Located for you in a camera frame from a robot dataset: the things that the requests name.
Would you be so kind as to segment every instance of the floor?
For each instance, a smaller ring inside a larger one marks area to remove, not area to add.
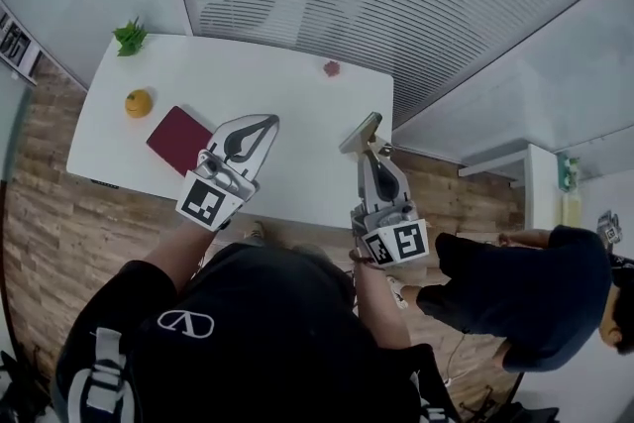
[[[4,263],[17,339],[28,355],[38,348],[40,368],[51,376],[77,313],[124,262],[142,257],[180,216],[171,201],[68,174],[66,157],[85,92],[46,59],[36,80],[7,189]],[[430,224],[430,242],[443,231],[486,237],[521,229],[523,197],[503,178],[481,174],[458,179],[453,164],[403,152],[392,159],[407,173],[413,198]],[[252,220],[240,216],[219,235],[212,253],[242,238]],[[350,268],[348,231],[271,220],[264,224],[277,241],[320,245],[337,265]],[[434,254],[398,274],[410,282],[442,282],[436,260]],[[423,264],[428,266],[426,278],[421,276]],[[456,350],[462,334],[417,309],[403,312],[413,341],[431,344],[443,377],[455,379],[450,392],[457,405],[477,405],[487,385],[497,400],[505,399],[516,375],[488,362],[498,339],[468,336]]]

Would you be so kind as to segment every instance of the person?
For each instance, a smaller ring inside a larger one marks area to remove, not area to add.
[[[436,251],[451,280],[418,287],[393,279],[393,290],[459,331],[506,339],[493,362],[511,372],[558,369],[597,328],[620,354],[634,351],[634,284],[612,283],[595,233],[558,226],[499,240],[497,247],[443,233]]]
[[[459,421],[367,252],[354,256],[357,317],[351,279],[323,251],[275,247],[262,231],[196,273],[214,236],[186,222],[86,305],[53,380],[62,421],[132,421],[126,400],[144,422]],[[106,373],[125,380],[110,405]]]

